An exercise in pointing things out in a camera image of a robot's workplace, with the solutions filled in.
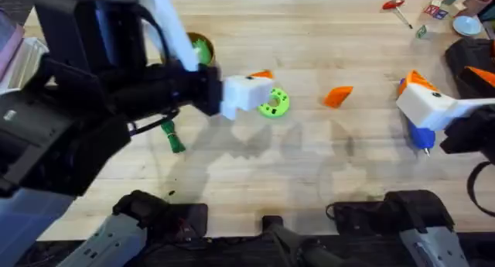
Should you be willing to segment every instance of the green ring toy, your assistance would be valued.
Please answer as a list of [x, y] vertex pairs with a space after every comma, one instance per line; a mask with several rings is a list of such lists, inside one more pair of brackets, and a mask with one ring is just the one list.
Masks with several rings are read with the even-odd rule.
[[273, 88], [270, 93], [270, 98], [276, 100], [278, 105], [270, 105], [269, 103], [258, 106], [261, 115], [268, 118], [277, 118], [285, 114], [290, 106], [290, 101], [287, 93], [280, 88]]

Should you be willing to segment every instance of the wooden table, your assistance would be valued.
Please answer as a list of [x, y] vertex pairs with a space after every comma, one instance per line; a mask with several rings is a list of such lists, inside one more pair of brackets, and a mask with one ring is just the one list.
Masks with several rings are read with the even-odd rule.
[[[224, 76], [273, 69], [290, 111], [279, 119], [243, 112], [230, 122], [183, 108], [176, 125], [187, 152], [172, 154], [159, 128], [136, 136], [41, 239], [86, 238], [136, 189], [172, 203], [208, 204], [210, 236], [257, 234], [266, 214], [283, 216], [300, 233], [335, 233], [328, 203], [415, 189], [438, 194], [457, 231], [492, 231], [495, 219], [466, 194], [467, 176], [483, 157], [448, 156], [439, 147], [431, 158], [416, 152], [395, 105], [398, 82], [412, 69], [455, 96], [442, 58], [459, 38], [452, 20], [422, 14], [431, 0], [405, 0], [409, 29], [381, 11], [386, 1], [173, 0], [186, 29], [213, 40]], [[423, 23], [434, 30], [431, 39], [415, 38]], [[25, 28], [27, 36], [42, 36], [34, 13]], [[159, 58], [154, 50], [149, 57]], [[322, 106], [341, 85], [354, 86], [343, 106]], [[437, 136], [437, 143], [445, 138]], [[493, 167], [484, 173], [476, 190], [490, 207]]]

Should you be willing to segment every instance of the orange triangular piece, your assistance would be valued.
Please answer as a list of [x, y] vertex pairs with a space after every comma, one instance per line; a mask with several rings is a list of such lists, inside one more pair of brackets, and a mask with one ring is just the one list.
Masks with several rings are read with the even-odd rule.
[[412, 70], [409, 72], [408, 76], [405, 78], [404, 82], [399, 86], [398, 88], [398, 95], [400, 96], [404, 89], [408, 86], [408, 84], [419, 84], [422, 85], [423, 87], [428, 88], [429, 90], [432, 91], [439, 91], [435, 86], [430, 84], [424, 77], [421, 76], [416, 70]]
[[270, 70], [263, 70], [259, 73], [250, 74], [250, 77], [267, 77], [273, 79], [273, 73]]
[[352, 92], [352, 86], [342, 86], [333, 88], [323, 100], [323, 104], [331, 108], [339, 108]]
[[495, 87], [495, 74], [486, 70], [476, 69], [475, 67], [467, 67], [472, 72], [478, 75], [478, 77], [483, 78], [484, 81], [488, 82], [491, 86]]

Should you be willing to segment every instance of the floor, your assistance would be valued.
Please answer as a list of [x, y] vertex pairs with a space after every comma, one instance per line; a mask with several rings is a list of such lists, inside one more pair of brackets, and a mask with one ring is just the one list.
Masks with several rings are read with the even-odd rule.
[[[0, 6], [23, 24], [32, 3], [30, 0], [0, 0]], [[495, 233], [460, 234], [464, 252], [472, 267], [494, 266]], [[415, 266], [408, 251], [396, 237], [346, 238], [322, 236], [327, 249], [342, 258], [359, 258], [383, 267]], [[78, 245], [79, 241], [38, 242], [19, 262], [22, 267], [54, 266]], [[167, 245], [140, 257], [127, 266], [282, 266], [282, 260], [269, 238], [220, 238], [211, 243], [192, 242]]]

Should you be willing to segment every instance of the red tool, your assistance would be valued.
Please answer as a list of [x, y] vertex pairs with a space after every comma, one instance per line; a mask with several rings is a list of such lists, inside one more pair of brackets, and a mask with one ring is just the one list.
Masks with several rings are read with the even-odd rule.
[[412, 29], [412, 25], [409, 23], [409, 21], [405, 18], [404, 14], [399, 9], [399, 7], [402, 4], [404, 4], [404, 0], [390, 0], [389, 2], [386, 2], [382, 8], [384, 10], [396, 9], [399, 15], [403, 18], [403, 20], [409, 25], [409, 28]]

